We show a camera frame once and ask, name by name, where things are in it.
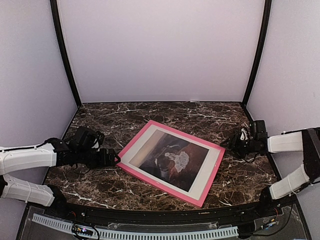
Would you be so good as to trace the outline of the dark painting photo print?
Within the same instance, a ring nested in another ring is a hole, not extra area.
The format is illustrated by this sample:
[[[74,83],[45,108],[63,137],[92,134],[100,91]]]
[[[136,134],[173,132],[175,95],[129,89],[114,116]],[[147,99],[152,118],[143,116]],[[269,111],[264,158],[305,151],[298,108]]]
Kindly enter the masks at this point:
[[[129,163],[188,192],[208,152],[203,146],[156,130]]]

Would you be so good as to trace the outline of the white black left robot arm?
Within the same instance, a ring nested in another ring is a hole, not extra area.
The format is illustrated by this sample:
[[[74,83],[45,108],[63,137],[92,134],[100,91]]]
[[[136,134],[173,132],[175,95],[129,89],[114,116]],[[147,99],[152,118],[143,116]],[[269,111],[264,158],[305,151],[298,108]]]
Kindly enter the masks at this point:
[[[67,218],[70,206],[60,189],[53,185],[38,185],[10,174],[38,167],[84,165],[89,170],[113,167],[121,158],[114,149],[102,148],[105,136],[88,127],[78,127],[66,138],[49,138],[39,145],[0,149],[0,196],[31,202],[51,210],[60,218]]]

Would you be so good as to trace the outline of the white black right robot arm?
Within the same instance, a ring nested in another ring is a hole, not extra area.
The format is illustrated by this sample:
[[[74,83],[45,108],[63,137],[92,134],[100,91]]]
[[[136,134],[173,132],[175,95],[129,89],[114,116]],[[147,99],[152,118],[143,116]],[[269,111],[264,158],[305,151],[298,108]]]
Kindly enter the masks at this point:
[[[320,180],[319,127],[284,131],[269,136],[265,121],[254,120],[248,127],[238,128],[220,146],[238,159],[245,159],[250,154],[269,155],[277,161],[281,157],[285,160],[294,158],[287,174],[261,191],[254,208],[260,217],[266,217],[280,200],[297,195]]]

